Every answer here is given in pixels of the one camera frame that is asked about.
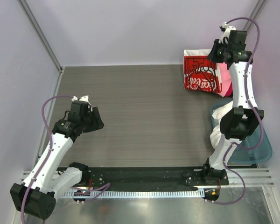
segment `wall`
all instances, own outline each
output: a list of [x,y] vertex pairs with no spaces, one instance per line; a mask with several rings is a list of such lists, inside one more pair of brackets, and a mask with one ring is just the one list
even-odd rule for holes
[[[258,106],[265,111],[263,122],[273,148],[273,156],[265,166],[271,172],[280,202],[280,1],[268,1],[257,22],[261,35],[252,82]],[[255,40],[253,28],[247,37],[247,49],[252,49]]]
[[0,224],[10,224],[9,190],[35,161],[41,106],[58,72],[16,0],[0,0]]
[[[63,66],[180,64],[257,0],[27,0]],[[243,27],[245,22],[235,23]]]

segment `translucent blue container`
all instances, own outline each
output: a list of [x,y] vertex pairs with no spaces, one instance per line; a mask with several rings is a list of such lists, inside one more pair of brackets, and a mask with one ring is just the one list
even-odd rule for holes
[[[214,118],[212,117],[213,111],[221,106],[226,105],[227,103],[231,102],[232,98],[224,98],[223,100],[218,101],[215,103],[210,110],[210,118],[213,124],[213,128],[215,127],[216,123]],[[253,147],[255,146],[260,138],[260,127],[258,126],[254,133],[251,136],[248,136],[241,145],[245,147]],[[250,165],[255,163],[262,163],[268,161],[272,157],[272,147],[267,138],[266,132],[264,131],[264,138],[260,146],[254,150],[243,150],[240,147],[237,147],[231,158],[230,162],[234,162],[236,164],[243,164],[243,165]]]

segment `coca-cola bag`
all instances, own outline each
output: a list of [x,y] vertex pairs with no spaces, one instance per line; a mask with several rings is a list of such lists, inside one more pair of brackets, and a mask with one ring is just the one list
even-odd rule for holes
[[210,49],[184,50],[183,86],[189,90],[213,92],[220,96],[232,93],[231,77],[226,64],[207,59]]

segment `shiny gray floor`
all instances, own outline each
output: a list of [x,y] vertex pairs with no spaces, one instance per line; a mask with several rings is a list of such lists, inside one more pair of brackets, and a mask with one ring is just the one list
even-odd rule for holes
[[[221,189],[220,201],[233,201],[242,189]],[[59,201],[56,210],[66,206]],[[29,217],[27,224],[41,224]],[[97,200],[71,205],[46,224],[272,224],[262,188],[248,188],[233,205],[214,205],[201,198]]]
[[[67,67],[59,95],[83,96],[105,127],[81,135],[60,166],[201,166],[212,154],[215,94],[183,89],[181,65]],[[52,121],[70,108],[58,99]]]

